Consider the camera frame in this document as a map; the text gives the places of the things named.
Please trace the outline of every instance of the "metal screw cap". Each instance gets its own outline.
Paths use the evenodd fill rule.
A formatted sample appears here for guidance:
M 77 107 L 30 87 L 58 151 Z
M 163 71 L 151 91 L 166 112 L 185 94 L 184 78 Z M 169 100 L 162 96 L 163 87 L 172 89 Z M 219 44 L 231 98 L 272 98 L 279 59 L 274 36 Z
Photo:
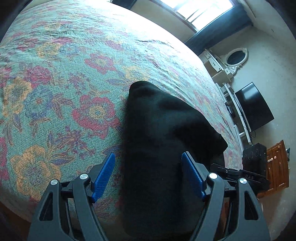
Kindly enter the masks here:
M 209 174 L 209 177 L 212 178 L 212 179 L 216 179 L 218 177 L 218 175 L 216 173 L 214 173 L 214 172 L 211 172 Z
M 80 175 L 80 179 L 84 180 L 86 178 L 88 178 L 88 175 L 86 173 Z
M 53 180 L 50 182 L 50 184 L 51 184 L 51 185 L 56 185 L 57 182 L 58 182 L 57 179 L 53 179 Z
M 244 179 L 244 178 L 240 178 L 239 182 L 242 183 L 242 184 L 246 184 L 247 183 L 247 180 Z

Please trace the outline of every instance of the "blue gripper pad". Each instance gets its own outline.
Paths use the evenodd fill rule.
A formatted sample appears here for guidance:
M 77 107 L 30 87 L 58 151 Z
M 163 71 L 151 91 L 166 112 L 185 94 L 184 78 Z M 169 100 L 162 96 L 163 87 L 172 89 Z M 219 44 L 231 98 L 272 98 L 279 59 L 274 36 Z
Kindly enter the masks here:
M 99 198 L 102 197 L 110 176 L 113 172 L 115 166 L 115 155 L 111 153 L 109 158 L 106 160 L 104 166 L 102 167 L 98 177 L 94 181 L 94 192 L 91 196 L 92 202 L 95 203 Z
M 199 174 L 195 164 L 192 163 L 190 157 L 187 155 L 186 152 L 182 154 L 182 168 L 184 175 L 189 180 L 194 193 L 204 201 L 206 198 L 205 189 L 207 186 L 205 179 L 203 179 L 202 176 Z

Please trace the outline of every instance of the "drawer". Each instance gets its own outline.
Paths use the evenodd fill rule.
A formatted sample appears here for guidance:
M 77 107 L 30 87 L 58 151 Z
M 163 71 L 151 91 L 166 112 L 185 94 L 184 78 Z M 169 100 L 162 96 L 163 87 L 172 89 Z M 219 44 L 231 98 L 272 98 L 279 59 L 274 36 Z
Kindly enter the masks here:
M 203 51 L 203 54 L 204 54 L 204 56 L 207 58 L 207 59 L 209 59 L 210 57 L 211 57 L 211 55 L 209 54 L 209 52 L 208 51 Z
M 220 67 L 219 63 L 218 63 L 215 59 L 213 59 L 212 57 L 209 58 L 209 62 L 210 62 L 210 64 L 211 64 L 211 66 L 212 66 L 217 72 L 219 72 L 219 71 L 221 70 L 221 67 Z

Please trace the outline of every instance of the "oval mirror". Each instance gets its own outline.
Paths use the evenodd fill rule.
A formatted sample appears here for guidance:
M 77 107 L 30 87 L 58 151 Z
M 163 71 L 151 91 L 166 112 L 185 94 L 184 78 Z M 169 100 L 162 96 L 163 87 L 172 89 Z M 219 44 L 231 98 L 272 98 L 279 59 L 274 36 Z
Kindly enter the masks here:
M 244 51 L 242 50 L 235 51 L 228 57 L 227 64 L 230 64 L 230 65 L 239 64 L 244 60 L 245 57 L 246 57 L 246 53 Z

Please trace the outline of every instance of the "white mirror frame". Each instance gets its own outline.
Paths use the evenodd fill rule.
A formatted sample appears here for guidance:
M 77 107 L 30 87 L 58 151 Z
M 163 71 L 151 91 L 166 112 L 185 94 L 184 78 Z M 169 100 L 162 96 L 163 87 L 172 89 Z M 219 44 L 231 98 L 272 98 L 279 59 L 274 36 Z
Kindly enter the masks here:
M 227 60 L 228 60 L 229 56 L 232 55 L 236 51 L 243 51 L 245 53 L 244 59 L 242 61 L 240 61 L 239 63 L 237 63 L 237 64 L 228 64 Z M 237 69 L 240 68 L 242 66 L 242 64 L 244 62 L 246 62 L 246 60 L 248 59 L 248 50 L 246 48 L 237 48 L 237 49 L 234 49 L 234 50 L 230 51 L 228 54 L 221 56 L 220 59 L 228 67 L 230 72 L 232 74 L 235 74 L 237 72 Z

